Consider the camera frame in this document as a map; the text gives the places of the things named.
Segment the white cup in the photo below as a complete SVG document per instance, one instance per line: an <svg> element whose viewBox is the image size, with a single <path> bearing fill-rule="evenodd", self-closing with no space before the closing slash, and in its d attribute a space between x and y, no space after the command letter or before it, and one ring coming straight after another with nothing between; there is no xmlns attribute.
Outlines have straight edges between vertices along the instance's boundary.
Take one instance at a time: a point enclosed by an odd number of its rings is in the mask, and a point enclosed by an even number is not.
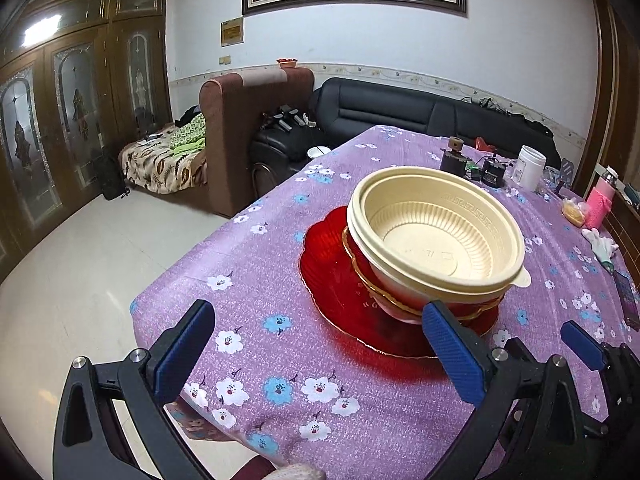
<svg viewBox="0 0 640 480"><path fill-rule="evenodd" d="M513 168L511 179L524 189L535 191L545 169L546 156L529 146L523 146Z"/></svg>

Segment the beige plastic bowl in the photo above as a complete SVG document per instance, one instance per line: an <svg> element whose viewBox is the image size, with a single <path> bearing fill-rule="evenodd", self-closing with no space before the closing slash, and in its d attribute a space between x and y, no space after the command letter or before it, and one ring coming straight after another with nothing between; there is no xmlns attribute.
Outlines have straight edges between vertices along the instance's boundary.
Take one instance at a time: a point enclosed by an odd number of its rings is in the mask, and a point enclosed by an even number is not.
<svg viewBox="0 0 640 480"><path fill-rule="evenodd" d="M353 192L347 224L385 289L415 308L434 299L482 303L531 283L513 216L484 190L443 171L371 173Z"/></svg>

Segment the purple tablecloth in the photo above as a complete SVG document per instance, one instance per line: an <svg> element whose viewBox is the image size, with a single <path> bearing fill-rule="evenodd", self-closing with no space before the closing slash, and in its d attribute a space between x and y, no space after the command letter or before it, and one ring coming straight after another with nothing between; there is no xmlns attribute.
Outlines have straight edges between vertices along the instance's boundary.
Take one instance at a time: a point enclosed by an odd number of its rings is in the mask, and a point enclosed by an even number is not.
<svg viewBox="0 0 640 480"><path fill-rule="evenodd" d="M298 271L304 233L348 203L357 182L392 165L440 164L446 140L376 126L258 200L194 247L132 304L137 342L148 347L194 300L216 309L216 330L182 396L206 420L275 463L307 462L332 479L421 479L472 411L436 360L381 356L337 333L320 317ZM478 160L482 154L465 148ZM576 320L598 340L640 336L623 324L612 277L559 200L491 190L525 237L532 283L512 288L486 336L510 336L535 357L567 357L583 410L603 420L606 406L591 373L560 340ZM626 271L622 258L614 263ZM496 465L499 450L486 467Z"/></svg>

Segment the red glass plate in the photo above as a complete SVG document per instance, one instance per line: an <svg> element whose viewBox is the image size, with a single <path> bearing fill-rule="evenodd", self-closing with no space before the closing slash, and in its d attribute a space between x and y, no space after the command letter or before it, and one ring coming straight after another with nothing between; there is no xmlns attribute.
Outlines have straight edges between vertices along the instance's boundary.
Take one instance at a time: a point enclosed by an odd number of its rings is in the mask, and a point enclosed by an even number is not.
<svg viewBox="0 0 640 480"><path fill-rule="evenodd" d="M342 246L347 208L331 211L305 235L300 275L320 314L339 331L380 353L402 358L435 357L420 325L398 321L369 297ZM479 334L491 330L498 308L469 324Z"/></svg>

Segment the small orange bowl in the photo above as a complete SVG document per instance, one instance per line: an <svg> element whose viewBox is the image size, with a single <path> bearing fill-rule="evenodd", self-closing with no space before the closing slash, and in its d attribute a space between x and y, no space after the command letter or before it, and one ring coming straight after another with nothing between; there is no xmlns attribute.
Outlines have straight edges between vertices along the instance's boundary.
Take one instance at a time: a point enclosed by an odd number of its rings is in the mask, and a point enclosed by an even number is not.
<svg viewBox="0 0 640 480"><path fill-rule="evenodd" d="M298 64L298 60L297 59L293 59L293 58L289 58L289 57L284 57L282 59L277 59L276 61L280 65L280 68L295 68L296 65Z"/></svg>

